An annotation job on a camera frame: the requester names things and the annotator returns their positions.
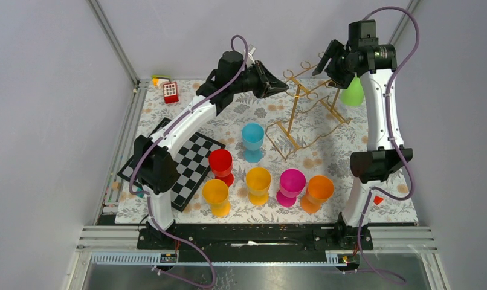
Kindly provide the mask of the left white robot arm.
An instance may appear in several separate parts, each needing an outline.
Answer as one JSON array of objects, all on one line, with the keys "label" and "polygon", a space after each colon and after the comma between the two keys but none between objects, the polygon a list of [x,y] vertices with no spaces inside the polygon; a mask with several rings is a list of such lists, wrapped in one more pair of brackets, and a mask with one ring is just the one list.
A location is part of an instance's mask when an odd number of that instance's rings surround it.
[{"label": "left white robot arm", "polygon": [[151,239],[160,248],[168,248],[175,240],[169,228],[174,223],[170,191],[180,177],[174,159],[182,146],[230,105],[234,95],[252,92],[256,98],[267,98],[289,88],[261,61],[248,65],[247,57],[238,51],[224,52],[216,69],[178,116],[151,136],[140,135],[134,141],[130,182],[143,185],[149,223],[154,228]]}]

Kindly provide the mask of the green plastic wine glass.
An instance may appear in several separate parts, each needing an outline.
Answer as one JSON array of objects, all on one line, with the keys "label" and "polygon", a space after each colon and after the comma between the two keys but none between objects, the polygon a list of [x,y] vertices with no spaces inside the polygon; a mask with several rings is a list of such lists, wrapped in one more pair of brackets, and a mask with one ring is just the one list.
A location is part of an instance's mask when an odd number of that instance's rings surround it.
[{"label": "green plastic wine glass", "polygon": [[341,102],[346,106],[359,107],[364,101],[364,90],[360,78],[354,77],[347,89],[341,93]]}]

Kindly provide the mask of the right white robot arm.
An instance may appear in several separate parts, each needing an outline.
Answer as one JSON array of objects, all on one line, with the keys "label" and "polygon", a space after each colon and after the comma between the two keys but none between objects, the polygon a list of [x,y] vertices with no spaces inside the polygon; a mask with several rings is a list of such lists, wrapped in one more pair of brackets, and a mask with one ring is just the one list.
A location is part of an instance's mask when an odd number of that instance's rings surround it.
[{"label": "right white robot arm", "polygon": [[343,249],[363,238],[370,203],[379,185],[413,157],[398,129],[393,92],[396,71],[394,46],[379,43],[374,20],[361,20],[349,24],[346,44],[336,39],[329,43],[312,72],[314,76],[326,73],[338,89],[348,89],[352,80],[359,79],[366,101],[367,149],[350,156],[354,182],[333,235],[336,245]]}]

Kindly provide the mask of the gold wire glass rack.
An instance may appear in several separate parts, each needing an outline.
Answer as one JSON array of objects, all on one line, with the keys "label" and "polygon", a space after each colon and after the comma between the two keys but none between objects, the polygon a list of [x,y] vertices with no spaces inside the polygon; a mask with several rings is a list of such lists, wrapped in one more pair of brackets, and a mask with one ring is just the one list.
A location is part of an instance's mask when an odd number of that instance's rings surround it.
[{"label": "gold wire glass rack", "polygon": [[300,63],[300,71],[283,72],[291,110],[286,117],[267,125],[265,136],[285,161],[353,121],[338,105],[343,91],[330,78],[315,80],[315,68],[316,64],[305,60]]}]

